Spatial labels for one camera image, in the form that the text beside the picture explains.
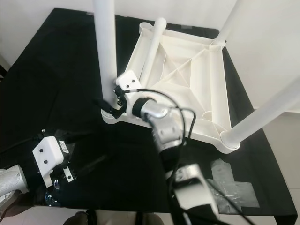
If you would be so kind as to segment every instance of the black table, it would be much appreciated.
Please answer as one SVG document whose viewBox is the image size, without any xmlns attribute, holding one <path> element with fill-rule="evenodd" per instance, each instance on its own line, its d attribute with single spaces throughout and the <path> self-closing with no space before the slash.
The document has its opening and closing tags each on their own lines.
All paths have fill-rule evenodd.
<svg viewBox="0 0 300 225">
<path fill-rule="evenodd" d="M 118 74 L 125 70 L 143 21 L 116 16 Z M 218 35 L 215 29 L 185 29 L 176 24 L 167 28 L 206 38 Z M 223 53 L 234 126 L 253 108 L 226 48 Z M 92 132 L 75 144 L 71 165 L 78 179 L 53 193 L 61 205 L 168 212 L 163 168 L 150 129 L 124 122 L 105 124 L 93 103 L 102 97 L 100 82 L 93 15 L 55 8 L 0 83 L 1 168 L 20 164 L 34 191 L 43 185 L 31 153 L 37 141 L 4 148 L 36 136 L 43 128 Z M 101 156 L 105 160 L 80 175 Z M 197 162 L 208 179 L 212 179 L 211 162 L 219 158 L 231 164 L 235 181 L 253 185 L 260 208 L 242 207 L 244 214 L 275 216 L 278 224 L 295 223 L 295 206 L 262 129 L 229 155 L 197 141 L 185 151 L 185 161 Z"/>
</svg>

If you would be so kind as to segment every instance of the white plastic tube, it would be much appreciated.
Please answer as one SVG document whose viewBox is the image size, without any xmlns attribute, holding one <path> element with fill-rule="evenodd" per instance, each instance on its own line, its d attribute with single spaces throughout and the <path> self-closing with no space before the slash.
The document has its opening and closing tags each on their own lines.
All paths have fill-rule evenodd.
<svg viewBox="0 0 300 225">
<path fill-rule="evenodd" d="M 149 74 L 150 74 L 152 66 L 153 66 L 156 52 L 158 51 L 160 38 L 163 35 L 163 32 L 165 31 L 166 26 L 167 26 L 167 22 L 164 18 L 158 18 L 154 23 L 154 31 L 153 31 L 152 41 L 151 41 L 148 55 L 146 57 L 144 67 L 142 69 L 142 73 L 141 73 L 141 77 L 140 77 L 140 84 L 143 87 L 147 87 Z"/>
<path fill-rule="evenodd" d="M 97 49 L 103 99 L 116 105 L 113 92 L 117 78 L 116 37 L 113 0 L 93 0 Z"/>
<path fill-rule="evenodd" d="M 226 41 L 230 31 L 232 30 L 233 26 L 239 20 L 239 16 L 242 15 L 242 10 L 245 9 L 245 5 L 247 4 L 248 0 L 237 0 L 235 5 L 232 8 L 231 13 L 229 14 L 226 22 L 224 23 L 219 35 L 217 36 L 216 40 L 218 42 Z"/>
<path fill-rule="evenodd" d="M 229 148 L 262 128 L 300 100 L 300 76 L 229 131 L 221 133 L 222 142 Z"/>
</svg>

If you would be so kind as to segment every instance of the floor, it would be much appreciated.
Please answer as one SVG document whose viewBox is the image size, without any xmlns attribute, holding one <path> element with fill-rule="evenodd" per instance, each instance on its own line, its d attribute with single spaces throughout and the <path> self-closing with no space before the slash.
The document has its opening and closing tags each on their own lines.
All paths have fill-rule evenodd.
<svg viewBox="0 0 300 225">
<path fill-rule="evenodd" d="M 284 113 L 270 124 L 264 131 L 274 151 L 280 169 L 285 177 L 285 181 L 290 189 L 294 203 L 300 213 L 300 113 Z M 62 225 L 67 218 L 74 215 L 78 210 L 35 207 L 31 208 L 15 217 L 5 218 L 1 225 Z M 101 218 L 112 217 L 110 225 L 130 225 L 132 223 L 132 212 L 108 212 L 99 211 Z M 157 213 L 165 225 L 172 225 L 169 214 Z M 274 217 L 250 217 L 257 225 L 276 225 Z M 239 216 L 220 215 L 222 221 L 232 225 L 247 225 Z"/>
</svg>

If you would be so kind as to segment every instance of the black fabric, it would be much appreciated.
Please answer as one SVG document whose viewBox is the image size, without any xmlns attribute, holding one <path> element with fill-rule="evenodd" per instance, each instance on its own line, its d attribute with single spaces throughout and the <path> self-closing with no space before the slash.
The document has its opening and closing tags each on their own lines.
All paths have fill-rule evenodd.
<svg viewBox="0 0 300 225">
<path fill-rule="evenodd" d="M 117 63 L 121 74 L 139 37 L 144 20 L 116 16 Z M 215 38 L 217 30 L 168 29 Z M 232 126 L 253 108 L 226 48 L 224 66 Z M 54 9 L 0 83 L 0 149 L 36 136 L 41 129 L 93 132 L 75 145 L 73 170 L 80 171 L 105 155 L 95 168 L 53 196 L 64 207 L 168 212 L 164 170 L 151 130 L 128 123 L 108 125 L 93 100 L 101 98 L 93 16 L 86 12 Z M 31 190 L 42 183 L 32 150 L 26 142 L 1 154 L 1 168 L 20 164 Z M 260 208 L 242 207 L 247 215 L 275 215 L 278 221 L 296 218 L 291 195 L 263 130 L 241 143 L 231 154 L 210 144 L 191 141 L 184 161 L 198 163 L 212 179 L 211 162 L 221 158 L 231 164 L 236 181 L 250 182 Z"/>
</svg>

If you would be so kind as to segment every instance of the white wall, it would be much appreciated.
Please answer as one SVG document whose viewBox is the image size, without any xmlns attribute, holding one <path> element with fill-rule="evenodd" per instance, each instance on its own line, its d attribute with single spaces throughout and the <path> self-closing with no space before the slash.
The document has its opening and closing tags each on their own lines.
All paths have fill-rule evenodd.
<svg viewBox="0 0 300 225">
<path fill-rule="evenodd" d="M 115 0 L 116 14 L 221 29 L 235 0 Z M 54 7 L 93 11 L 92 0 L 0 0 L 0 54 L 13 64 Z M 228 51 L 254 107 L 300 75 L 300 1 L 249 0 Z M 300 102 L 291 110 L 300 112 Z"/>
</svg>

